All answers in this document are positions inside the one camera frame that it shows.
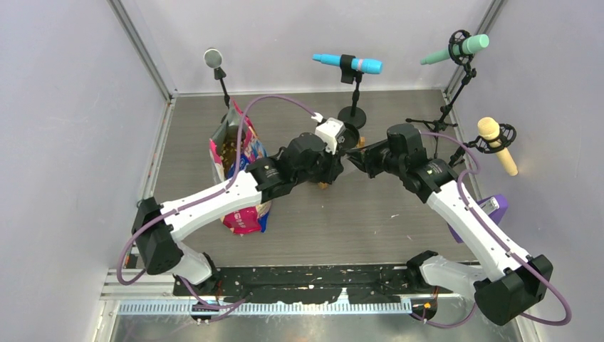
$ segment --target snack bag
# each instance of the snack bag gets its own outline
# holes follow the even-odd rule
[[[231,101],[229,112],[224,116],[222,123],[209,140],[209,154],[214,165],[214,183],[219,184],[233,177],[235,171],[237,129],[243,112],[234,100]],[[241,158],[239,170],[258,158],[266,156],[266,150],[251,124],[246,118],[242,123],[241,132]],[[271,203],[263,203],[255,207],[237,210],[222,217],[222,224],[230,228],[235,234],[249,234],[266,230],[266,220],[269,218]]]

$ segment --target mint green microphone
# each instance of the mint green microphone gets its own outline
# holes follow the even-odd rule
[[[474,54],[484,48],[489,46],[489,37],[486,34],[478,34],[475,36],[471,36],[466,38],[466,40],[462,43],[462,50],[465,54]],[[459,56],[459,46],[453,46],[453,54]],[[426,58],[422,59],[420,63],[424,64],[434,64],[438,62],[442,62],[449,59],[449,49],[443,49],[438,52],[431,53]]]

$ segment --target white wall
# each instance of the white wall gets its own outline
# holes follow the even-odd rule
[[[165,104],[106,0],[2,2],[0,340],[84,341]]]
[[[447,47],[458,29],[474,30],[490,0],[128,0],[180,93],[216,93],[205,66],[213,46],[224,55],[230,91],[352,89],[339,68],[312,61],[313,53],[349,53],[384,62],[362,89],[442,88],[453,63],[421,66]],[[131,11],[138,11],[128,6]]]
[[[518,129],[510,150],[520,174],[508,177],[481,155],[478,181],[483,195],[508,197],[502,229],[553,262],[553,284],[571,303],[568,326],[537,325],[542,341],[601,341],[604,333],[602,13],[597,0],[508,1],[457,105],[468,137],[484,116]],[[563,317],[551,293],[535,311]]]

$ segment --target yellow microphone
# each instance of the yellow microphone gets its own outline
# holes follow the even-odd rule
[[[497,137],[499,137],[499,124],[493,118],[482,118],[478,122],[478,134],[487,141],[497,139]],[[491,147],[499,147],[501,146],[501,141],[498,139],[493,142],[489,142],[489,145]],[[504,148],[495,154],[499,158],[501,164],[504,166],[506,172],[508,172],[508,175],[515,176],[518,174],[516,163],[509,154],[507,148]]]

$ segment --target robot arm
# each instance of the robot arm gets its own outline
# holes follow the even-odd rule
[[[227,180],[162,204],[153,197],[143,200],[133,234],[150,220],[175,212],[136,239],[147,273],[169,272],[201,284],[215,272],[214,265],[206,254],[186,246],[184,238],[228,213],[287,195],[308,180],[331,184],[343,171],[340,159],[344,151],[356,146],[359,134],[354,127],[333,118],[325,120],[317,114],[316,120],[314,133],[302,133],[275,155],[251,163],[237,173],[230,187],[227,185],[231,180]]]
[[[462,201],[452,168],[444,160],[427,158],[420,132],[412,125],[392,126],[386,140],[347,154],[369,177],[381,172],[398,176],[407,190],[453,227],[481,264],[481,269],[474,268],[426,251],[407,262],[407,278],[412,287],[423,290],[441,286],[475,300],[482,313],[499,325],[543,299],[546,287],[510,253],[527,261],[547,280],[553,270],[551,262],[543,255],[533,258],[506,236],[462,185],[469,207],[476,209],[488,228],[508,245],[510,252],[506,253]]]

